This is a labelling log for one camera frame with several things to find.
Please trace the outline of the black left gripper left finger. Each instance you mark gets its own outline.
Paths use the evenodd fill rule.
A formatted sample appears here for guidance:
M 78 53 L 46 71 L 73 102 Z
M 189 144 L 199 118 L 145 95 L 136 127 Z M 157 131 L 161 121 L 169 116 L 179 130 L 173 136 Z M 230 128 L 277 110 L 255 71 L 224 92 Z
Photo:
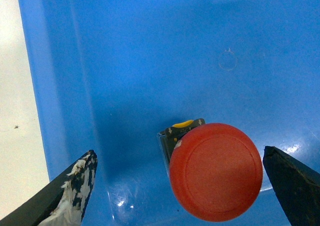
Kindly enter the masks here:
M 80 226 L 94 188 L 98 158 L 87 151 L 32 198 L 0 220 L 2 226 Z

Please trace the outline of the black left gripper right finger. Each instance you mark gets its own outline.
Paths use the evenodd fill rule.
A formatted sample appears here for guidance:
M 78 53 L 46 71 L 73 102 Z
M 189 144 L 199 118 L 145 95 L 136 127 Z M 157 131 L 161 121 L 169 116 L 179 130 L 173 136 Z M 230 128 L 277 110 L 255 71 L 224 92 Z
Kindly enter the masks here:
M 292 226 L 320 224 L 320 174 L 275 146 L 264 148 L 263 165 Z

